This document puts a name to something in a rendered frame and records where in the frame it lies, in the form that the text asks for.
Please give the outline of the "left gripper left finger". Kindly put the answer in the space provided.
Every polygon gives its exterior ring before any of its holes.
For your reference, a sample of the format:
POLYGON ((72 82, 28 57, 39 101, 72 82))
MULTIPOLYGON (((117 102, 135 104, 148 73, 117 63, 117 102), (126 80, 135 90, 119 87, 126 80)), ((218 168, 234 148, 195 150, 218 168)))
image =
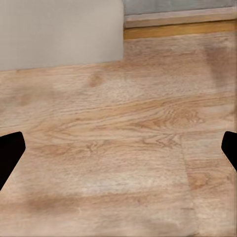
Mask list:
POLYGON ((26 150, 21 131, 0 137, 0 191, 26 150))

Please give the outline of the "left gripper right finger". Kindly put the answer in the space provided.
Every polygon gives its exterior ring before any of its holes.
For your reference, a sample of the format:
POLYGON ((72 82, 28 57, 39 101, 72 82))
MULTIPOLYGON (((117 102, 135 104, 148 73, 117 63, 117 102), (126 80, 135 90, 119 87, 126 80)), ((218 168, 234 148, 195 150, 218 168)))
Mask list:
POLYGON ((237 171, 237 133, 226 131, 221 149, 237 171))

